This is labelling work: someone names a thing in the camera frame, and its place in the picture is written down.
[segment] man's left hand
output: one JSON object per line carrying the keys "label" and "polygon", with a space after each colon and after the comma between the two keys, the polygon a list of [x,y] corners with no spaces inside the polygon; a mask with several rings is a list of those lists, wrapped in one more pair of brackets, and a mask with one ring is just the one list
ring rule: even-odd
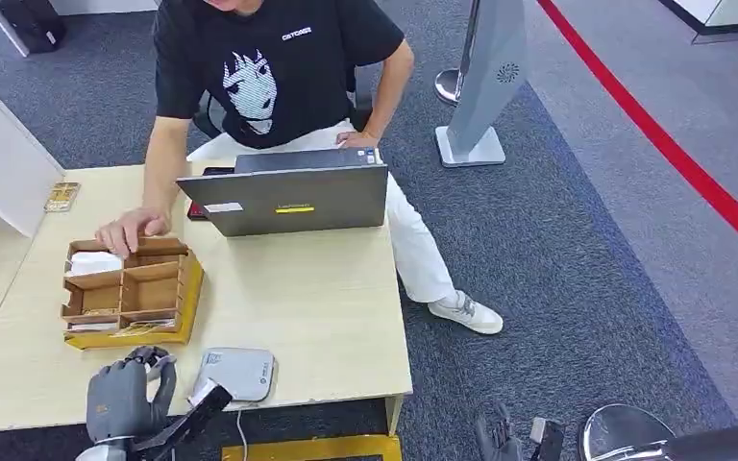
{"label": "man's left hand", "polygon": [[339,147],[378,147],[378,141],[368,132],[340,133],[335,140]]}

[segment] man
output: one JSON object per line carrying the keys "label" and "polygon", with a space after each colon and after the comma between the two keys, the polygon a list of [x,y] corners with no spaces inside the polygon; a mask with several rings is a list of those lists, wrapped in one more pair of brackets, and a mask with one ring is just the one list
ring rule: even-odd
{"label": "man", "polygon": [[[225,108],[226,133],[188,160],[244,153],[377,146],[400,103],[414,56],[374,0],[164,0],[154,31],[157,119],[145,159],[143,206],[97,231],[127,257],[138,234],[170,228],[185,174],[187,130],[207,90]],[[365,130],[347,120],[346,69],[383,62]],[[502,318],[456,290],[431,233],[389,177],[387,216],[408,296],[484,334]]]}

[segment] floor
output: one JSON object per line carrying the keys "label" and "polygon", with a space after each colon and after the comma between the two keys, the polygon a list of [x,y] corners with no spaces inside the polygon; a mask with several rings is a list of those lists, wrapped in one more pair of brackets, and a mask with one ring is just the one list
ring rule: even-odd
{"label": "floor", "polygon": [[[654,0],[555,3],[738,200],[738,41],[691,45],[694,32]],[[738,417],[738,234],[631,123],[542,9],[526,6],[530,83]]]}
{"label": "floor", "polygon": [[[598,15],[594,2],[558,5],[738,196],[738,162],[727,154],[738,157],[738,146],[724,144],[738,138],[738,73],[721,65],[732,56],[738,66],[738,43],[692,51],[688,30],[657,2],[598,1]],[[608,402],[648,408],[678,433],[738,423],[738,235],[631,125],[531,0],[529,85],[494,124],[507,164],[442,168],[432,130],[451,111],[431,81],[458,61],[468,2],[379,3],[418,56],[384,157],[456,284],[506,318],[504,334],[482,337],[403,297],[415,389],[401,420],[406,459],[479,459],[474,420],[500,400],[522,438],[534,416],[567,423],[564,459],[575,459],[581,419]],[[26,60],[0,33],[0,97],[66,167],[142,160],[154,110],[151,20],[72,17],[61,50]],[[696,69],[711,71],[711,86],[693,82]],[[720,139],[699,144],[711,128]],[[190,144],[203,140],[192,133]],[[254,442],[380,432],[383,421],[377,401],[243,418]],[[87,442],[82,426],[3,432],[0,457],[72,459]],[[225,415],[179,454],[218,459],[220,445],[239,443]]]}

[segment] black bag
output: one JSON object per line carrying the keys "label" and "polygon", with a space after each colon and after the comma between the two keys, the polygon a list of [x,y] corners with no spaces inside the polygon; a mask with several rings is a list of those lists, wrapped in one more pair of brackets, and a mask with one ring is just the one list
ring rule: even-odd
{"label": "black bag", "polygon": [[55,51],[66,35],[66,26],[49,0],[1,0],[0,12],[30,53]]}

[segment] yellow base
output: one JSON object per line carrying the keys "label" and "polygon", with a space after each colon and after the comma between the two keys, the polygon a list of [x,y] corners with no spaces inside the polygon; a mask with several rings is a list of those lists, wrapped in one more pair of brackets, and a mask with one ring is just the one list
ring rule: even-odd
{"label": "yellow base", "polygon": [[182,321],[178,331],[152,331],[135,336],[114,336],[114,333],[110,332],[66,334],[64,336],[66,344],[78,349],[122,348],[160,343],[187,344],[193,330],[193,321],[196,318],[196,308],[199,304],[199,293],[202,289],[202,279],[205,275],[202,265],[196,260],[196,257],[192,258],[188,271],[188,282],[185,285],[183,307],[180,311]]}
{"label": "yellow base", "polygon": [[[331,439],[298,440],[248,446],[248,461],[319,461],[358,456],[377,456],[383,461],[402,461],[400,439],[385,435],[356,435]],[[243,447],[222,449],[222,461],[241,461]]]}

